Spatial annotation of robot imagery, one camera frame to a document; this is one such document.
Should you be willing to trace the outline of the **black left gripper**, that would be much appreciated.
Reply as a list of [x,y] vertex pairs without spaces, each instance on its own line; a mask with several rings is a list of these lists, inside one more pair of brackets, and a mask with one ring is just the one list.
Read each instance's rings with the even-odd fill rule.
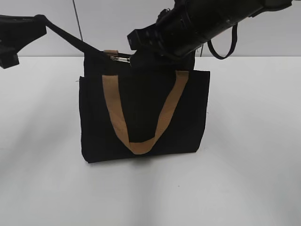
[[32,16],[0,16],[0,66],[19,65],[18,51],[47,34],[46,26]]

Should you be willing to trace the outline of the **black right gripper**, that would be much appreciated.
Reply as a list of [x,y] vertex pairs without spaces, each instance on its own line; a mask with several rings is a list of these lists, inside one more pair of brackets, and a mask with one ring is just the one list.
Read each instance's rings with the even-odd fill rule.
[[134,29],[127,35],[131,50],[136,50],[130,57],[130,65],[133,69],[153,68],[155,53],[171,59],[179,58],[167,46],[167,38],[163,35],[167,30],[166,27],[175,20],[178,12],[177,9],[164,9],[154,24],[142,29]]

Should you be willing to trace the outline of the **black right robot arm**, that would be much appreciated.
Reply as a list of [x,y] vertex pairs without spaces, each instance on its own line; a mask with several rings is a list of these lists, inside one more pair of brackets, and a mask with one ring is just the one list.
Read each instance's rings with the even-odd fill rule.
[[129,62],[133,68],[175,65],[188,60],[203,44],[218,55],[212,38],[232,29],[229,57],[238,40],[238,23],[264,12],[284,10],[290,0],[176,0],[172,9],[160,12],[154,24],[133,30],[128,36],[135,53]]

